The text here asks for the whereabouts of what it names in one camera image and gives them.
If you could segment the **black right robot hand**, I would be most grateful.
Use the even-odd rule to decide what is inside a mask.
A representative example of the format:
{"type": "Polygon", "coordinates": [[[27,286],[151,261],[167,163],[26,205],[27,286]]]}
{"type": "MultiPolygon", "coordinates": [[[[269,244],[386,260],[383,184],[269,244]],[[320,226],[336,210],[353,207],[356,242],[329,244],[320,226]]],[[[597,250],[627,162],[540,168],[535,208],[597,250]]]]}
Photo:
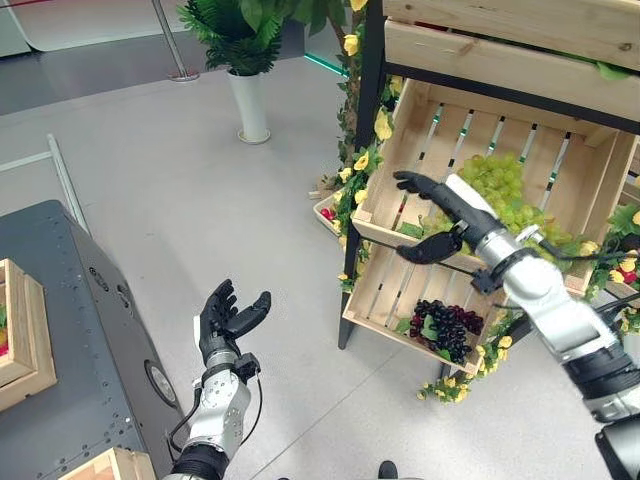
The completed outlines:
{"type": "Polygon", "coordinates": [[[464,242],[478,247],[486,235],[505,228],[492,213],[472,206],[445,183],[411,171],[396,171],[393,176],[398,189],[431,200],[455,224],[448,232],[434,234],[414,246],[397,246],[396,253],[411,263],[438,263],[458,253],[464,242]]]}

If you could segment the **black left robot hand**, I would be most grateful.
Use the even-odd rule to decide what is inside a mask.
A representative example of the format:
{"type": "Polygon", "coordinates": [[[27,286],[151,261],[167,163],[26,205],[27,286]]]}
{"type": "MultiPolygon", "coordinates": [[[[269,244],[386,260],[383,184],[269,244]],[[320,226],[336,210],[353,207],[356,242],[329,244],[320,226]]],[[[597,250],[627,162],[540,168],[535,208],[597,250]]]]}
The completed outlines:
{"type": "Polygon", "coordinates": [[[196,339],[204,364],[222,349],[240,356],[236,340],[260,325],[271,309],[271,293],[264,291],[255,302],[239,311],[234,291],[232,280],[225,279],[211,293],[197,316],[196,339]]]}

